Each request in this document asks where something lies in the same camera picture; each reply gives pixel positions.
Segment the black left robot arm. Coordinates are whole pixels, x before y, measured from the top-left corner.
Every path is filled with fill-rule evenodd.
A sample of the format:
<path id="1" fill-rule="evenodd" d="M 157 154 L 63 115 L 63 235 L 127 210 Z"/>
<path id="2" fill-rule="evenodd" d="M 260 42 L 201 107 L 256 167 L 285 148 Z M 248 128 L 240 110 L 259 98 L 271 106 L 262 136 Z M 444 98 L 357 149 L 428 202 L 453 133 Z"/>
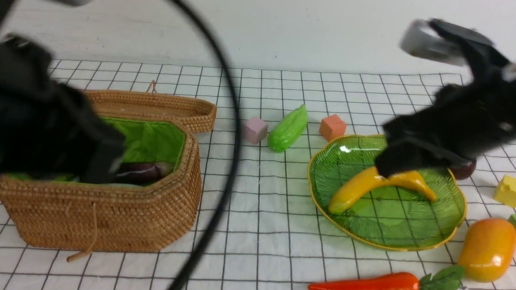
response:
<path id="1" fill-rule="evenodd" d="M 71 7 L 93 0 L 49 0 Z M 0 27 L 16 0 L 0 0 Z M 125 136 L 104 123 L 87 96 L 53 80 L 52 54 L 26 37 L 0 42 L 0 175 L 75 175 L 111 182 L 124 156 Z"/>

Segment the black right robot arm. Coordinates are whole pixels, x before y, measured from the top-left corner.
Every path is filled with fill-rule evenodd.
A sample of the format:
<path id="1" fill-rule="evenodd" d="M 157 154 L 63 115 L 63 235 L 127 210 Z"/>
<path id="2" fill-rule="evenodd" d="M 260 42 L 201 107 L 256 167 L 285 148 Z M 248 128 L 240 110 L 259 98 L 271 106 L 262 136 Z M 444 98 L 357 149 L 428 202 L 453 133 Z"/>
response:
<path id="1" fill-rule="evenodd" d="M 468 85 L 444 86 L 435 101 L 383 125 L 386 148 L 375 159 L 380 175 L 454 168 L 516 140 L 516 63 L 489 64 Z"/>

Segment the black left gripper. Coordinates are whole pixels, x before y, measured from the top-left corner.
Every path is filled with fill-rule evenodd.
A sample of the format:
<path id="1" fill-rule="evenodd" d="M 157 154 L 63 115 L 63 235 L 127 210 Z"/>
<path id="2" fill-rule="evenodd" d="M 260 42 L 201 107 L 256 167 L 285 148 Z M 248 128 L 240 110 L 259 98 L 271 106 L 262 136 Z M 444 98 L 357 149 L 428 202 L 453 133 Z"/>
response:
<path id="1" fill-rule="evenodd" d="M 125 153 L 125 135 L 82 91 L 55 82 L 44 91 L 0 90 L 0 175 L 75 175 L 103 184 Z"/>

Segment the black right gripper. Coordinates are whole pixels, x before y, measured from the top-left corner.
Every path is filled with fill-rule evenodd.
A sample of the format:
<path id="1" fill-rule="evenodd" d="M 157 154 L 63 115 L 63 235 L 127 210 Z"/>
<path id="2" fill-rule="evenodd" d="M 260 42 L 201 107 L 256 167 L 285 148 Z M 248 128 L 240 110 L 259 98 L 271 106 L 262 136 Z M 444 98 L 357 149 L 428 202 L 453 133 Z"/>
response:
<path id="1" fill-rule="evenodd" d="M 387 145 L 374 160 L 383 177 L 465 165 L 516 140 L 516 87 L 449 85 L 433 105 L 383 128 Z"/>

